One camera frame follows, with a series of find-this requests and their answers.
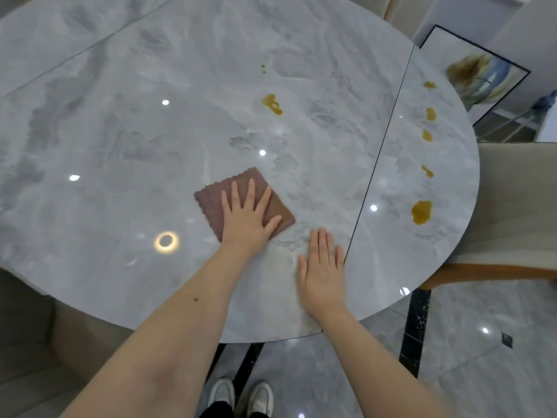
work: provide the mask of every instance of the shoe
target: shoe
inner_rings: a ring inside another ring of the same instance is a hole
[[[232,384],[231,379],[218,379],[213,387],[211,387],[207,407],[211,406],[215,402],[226,402],[232,407],[232,409],[234,408],[236,395],[234,394],[234,385]]]
[[[249,394],[247,416],[254,412],[260,412],[271,418],[274,404],[273,389],[265,381],[261,381],[254,386]]]

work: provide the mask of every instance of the person's right arm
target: person's right arm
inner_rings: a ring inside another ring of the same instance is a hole
[[[366,418],[449,416],[346,309],[344,255],[323,228],[311,232],[309,258],[298,258],[298,285],[302,306],[331,340]]]

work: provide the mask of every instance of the forearm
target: forearm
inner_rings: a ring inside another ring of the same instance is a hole
[[[329,314],[321,324],[366,418],[448,416],[435,396],[346,309]]]
[[[129,337],[64,417],[193,416],[248,259],[219,249]]]

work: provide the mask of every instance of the black pants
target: black pants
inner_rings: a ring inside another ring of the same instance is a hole
[[[213,403],[210,407],[204,410],[199,418],[234,418],[234,411],[232,407],[226,402],[220,401]],[[261,412],[254,412],[249,418],[269,418]]]

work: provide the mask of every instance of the painting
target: painting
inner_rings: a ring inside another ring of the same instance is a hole
[[[439,25],[432,29],[421,50],[455,87],[472,124],[530,74],[518,64]]]

